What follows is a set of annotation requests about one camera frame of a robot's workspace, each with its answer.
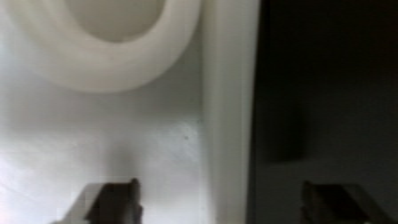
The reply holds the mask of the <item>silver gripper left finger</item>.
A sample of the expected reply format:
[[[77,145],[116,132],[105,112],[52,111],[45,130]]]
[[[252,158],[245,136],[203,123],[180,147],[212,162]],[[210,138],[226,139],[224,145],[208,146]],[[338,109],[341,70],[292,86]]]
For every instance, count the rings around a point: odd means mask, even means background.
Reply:
[[[141,182],[105,183],[94,200],[80,199],[55,224],[142,224]]]

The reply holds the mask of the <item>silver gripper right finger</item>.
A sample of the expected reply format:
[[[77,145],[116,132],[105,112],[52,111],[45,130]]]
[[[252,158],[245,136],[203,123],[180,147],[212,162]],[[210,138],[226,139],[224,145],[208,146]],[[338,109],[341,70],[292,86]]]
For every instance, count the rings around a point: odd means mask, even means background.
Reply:
[[[357,184],[304,182],[300,224],[389,224],[389,215]]]

